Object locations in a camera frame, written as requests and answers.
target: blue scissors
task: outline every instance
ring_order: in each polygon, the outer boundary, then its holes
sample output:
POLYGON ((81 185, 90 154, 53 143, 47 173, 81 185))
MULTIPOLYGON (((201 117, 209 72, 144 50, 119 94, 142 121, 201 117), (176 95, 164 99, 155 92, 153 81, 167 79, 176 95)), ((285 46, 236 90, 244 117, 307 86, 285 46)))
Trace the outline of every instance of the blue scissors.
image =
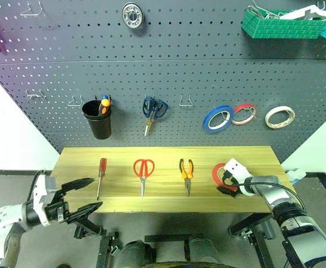
POLYGON ((154 97, 145 97, 143 102, 143 113, 147 118, 147 122, 145 124, 145 132, 144 136, 146 136, 156 119, 162 118, 169 106, 161 101, 160 99, 154 99, 154 97))

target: white wall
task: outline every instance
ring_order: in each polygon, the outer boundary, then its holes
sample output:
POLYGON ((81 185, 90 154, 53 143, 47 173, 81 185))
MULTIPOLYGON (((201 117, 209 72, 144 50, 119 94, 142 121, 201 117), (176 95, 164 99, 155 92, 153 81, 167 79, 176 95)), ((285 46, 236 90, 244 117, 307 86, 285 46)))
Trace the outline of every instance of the white wall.
POLYGON ((59 154, 0 85, 0 169, 53 169, 59 154))
POLYGON ((326 173, 326 122, 282 163, 282 167, 326 173))

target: blue tape roll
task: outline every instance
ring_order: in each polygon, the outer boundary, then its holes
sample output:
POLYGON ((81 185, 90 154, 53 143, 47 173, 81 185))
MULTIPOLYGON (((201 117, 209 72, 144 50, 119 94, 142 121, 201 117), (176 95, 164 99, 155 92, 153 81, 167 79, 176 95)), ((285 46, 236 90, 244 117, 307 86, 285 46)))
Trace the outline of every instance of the blue tape roll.
POLYGON ((217 107, 215 109, 213 109, 203 120, 202 122, 202 127, 203 129, 207 132, 207 133, 216 133, 219 132, 221 130, 224 130, 225 128, 227 128, 232 120, 234 118, 234 110, 232 109, 232 107, 227 106, 227 105, 223 105, 220 107, 217 107), (226 112, 228 113, 228 115, 226 116, 226 120, 223 121, 221 124, 219 124, 218 126, 210 126, 210 122, 211 120, 218 114, 226 112))

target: orange screwdriver handle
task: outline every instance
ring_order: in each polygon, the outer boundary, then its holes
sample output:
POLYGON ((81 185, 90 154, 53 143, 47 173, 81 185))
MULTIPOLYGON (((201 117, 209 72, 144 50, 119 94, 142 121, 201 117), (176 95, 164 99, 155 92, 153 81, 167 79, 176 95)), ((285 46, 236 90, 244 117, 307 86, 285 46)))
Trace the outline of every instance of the orange screwdriver handle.
POLYGON ((103 177, 106 175, 106 167, 107 167, 107 159, 106 158, 101 158, 100 161, 100 177, 103 177))

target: black cup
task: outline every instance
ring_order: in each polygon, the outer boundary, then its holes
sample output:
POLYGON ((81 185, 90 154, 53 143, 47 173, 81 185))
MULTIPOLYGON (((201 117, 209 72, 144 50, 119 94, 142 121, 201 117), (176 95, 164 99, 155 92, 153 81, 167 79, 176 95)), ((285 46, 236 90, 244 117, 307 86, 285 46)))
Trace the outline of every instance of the black cup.
POLYGON ((99 140, 105 140, 111 136, 111 108, 106 114, 99 114, 100 100, 91 100, 86 102, 82 111, 86 119, 88 120, 89 126, 93 132, 95 138, 99 140))

